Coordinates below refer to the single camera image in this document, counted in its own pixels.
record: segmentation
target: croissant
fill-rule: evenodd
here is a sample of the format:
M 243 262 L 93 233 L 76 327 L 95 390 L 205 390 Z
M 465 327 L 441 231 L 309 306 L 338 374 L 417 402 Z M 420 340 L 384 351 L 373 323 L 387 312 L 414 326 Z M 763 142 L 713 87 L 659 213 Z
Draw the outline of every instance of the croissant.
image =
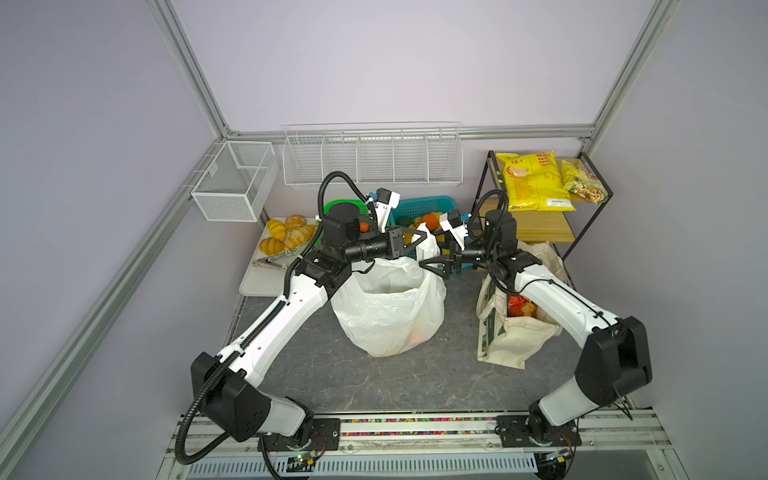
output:
M 306 220 L 301 215 L 291 215 L 286 218 L 286 228 L 288 230 L 303 227 L 304 225 L 306 225 Z
M 290 231 L 290 237 L 286 242 L 286 248 L 292 250 L 302 243 L 310 241 L 316 228 L 317 225 L 304 225 L 303 227 L 294 228 Z
M 288 229 L 279 220 L 272 219 L 266 222 L 266 229 L 281 242 L 286 241 L 286 238 L 288 238 Z
M 285 248 L 285 245 L 283 245 L 283 242 L 277 238 L 265 238 L 264 240 L 261 240 L 261 243 L 259 243 L 259 250 L 261 250 L 264 255 L 267 255 L 268 257 L 277 255 L 283 251 L 283 248 Z

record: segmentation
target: white plastic bag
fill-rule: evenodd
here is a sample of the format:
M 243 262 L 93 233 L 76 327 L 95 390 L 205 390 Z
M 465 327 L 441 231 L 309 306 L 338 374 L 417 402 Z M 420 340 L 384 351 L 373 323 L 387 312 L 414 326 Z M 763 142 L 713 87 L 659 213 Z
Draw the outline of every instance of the white plastic bag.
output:
M 429 232 L 423 224 L 420 230 Z M 419 260 L 440 254 L 431 234 L 416 247 Z M 365 270 L 369 263 L 355 263 Z M 376 259 L 366 274 L 352 276 L 331 297 L 333 311 L 352 343 L 370 356 L 390 356 L 423 343 L 445 315 L 445 283 L 412 258 Z

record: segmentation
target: wire rack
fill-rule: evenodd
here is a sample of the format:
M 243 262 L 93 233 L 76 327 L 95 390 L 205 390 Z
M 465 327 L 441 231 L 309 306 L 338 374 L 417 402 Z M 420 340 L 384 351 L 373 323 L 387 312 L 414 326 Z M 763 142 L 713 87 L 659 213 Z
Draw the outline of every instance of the wire rack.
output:
M 464 162 L 458 127 L 419 130 L 286 133 L 286 185 L 314 188 L 334 170 L 347 173 L 356 184 L 459 185 Z
M 208 220 L 257 222 L 278 169 L 271 142 L 225 141 L 192 197 Z

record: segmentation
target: orange item in bag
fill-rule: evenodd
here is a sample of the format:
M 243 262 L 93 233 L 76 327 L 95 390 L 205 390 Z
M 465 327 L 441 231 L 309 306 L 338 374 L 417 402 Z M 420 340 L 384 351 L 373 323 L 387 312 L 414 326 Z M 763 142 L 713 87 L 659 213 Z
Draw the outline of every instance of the orange item in bag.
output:
M 508 310 L 508 316 L 533 316 L 536 305 L 522 295 L 510 296 Z

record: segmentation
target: green basket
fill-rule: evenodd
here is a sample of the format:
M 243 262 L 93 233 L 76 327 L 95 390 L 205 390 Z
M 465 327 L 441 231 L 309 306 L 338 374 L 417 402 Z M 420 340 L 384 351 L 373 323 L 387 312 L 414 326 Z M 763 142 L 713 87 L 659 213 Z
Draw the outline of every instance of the green basket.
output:
M 327 214 L 331 207 L 333 207 L 336 204 L 341 204 L 342 202 L 346 202 L 348 204 L 352 204 L 355 207 L 358 207 L 360 209 L 360 213 L 362 215 L 368 216 L 368 206 L 363 203 L 360 200 L 334 200 L 333 202 L 329 202 L 326 204 L 325 208 L 323 208 L 323 211 Z M 392 215 L 389 215 L 389 219 L 387 220 L 387 225 L 394 225 L 395 222 L 392 221 Z M 317 239 L 317 243 L 315 245 L 320 245 L 320 238 Z

